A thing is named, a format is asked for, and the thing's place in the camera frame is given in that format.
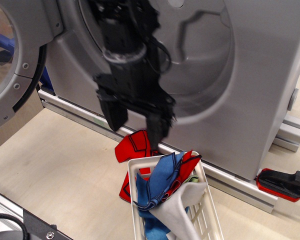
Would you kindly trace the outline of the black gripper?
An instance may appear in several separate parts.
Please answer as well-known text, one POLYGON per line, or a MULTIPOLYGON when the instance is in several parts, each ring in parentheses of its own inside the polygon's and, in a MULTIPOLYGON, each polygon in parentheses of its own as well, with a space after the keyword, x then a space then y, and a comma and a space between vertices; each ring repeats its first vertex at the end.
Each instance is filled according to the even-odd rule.
POLYGON ((159 85, 163 74, 159 51, 165 54, 169 69, 171 57, 162 44, 142 44, 131 49, 106 45, 102 53, 111 73, 93 77, 109 127, 118 131, 128 121, 128 110, 145 116, 151 150, 157 150, 162 139, 168 136, 174 117, 175 100, 159 85))

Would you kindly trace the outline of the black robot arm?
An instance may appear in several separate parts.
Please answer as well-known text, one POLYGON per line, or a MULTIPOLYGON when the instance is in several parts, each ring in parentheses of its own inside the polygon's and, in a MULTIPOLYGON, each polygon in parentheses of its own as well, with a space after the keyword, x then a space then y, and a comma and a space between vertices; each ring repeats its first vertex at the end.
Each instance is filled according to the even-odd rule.
POLYGON ((103 115, 113 131, 128 121, 128 112, 145 117, 150 148, 158 149, 174 118, 175 100, 159 80, 164 70, 160 52, 167 49, 153 35, 158 12, 147 0, 92 0, 100 27, 102 54, 110 73, 94 76, 103 115))

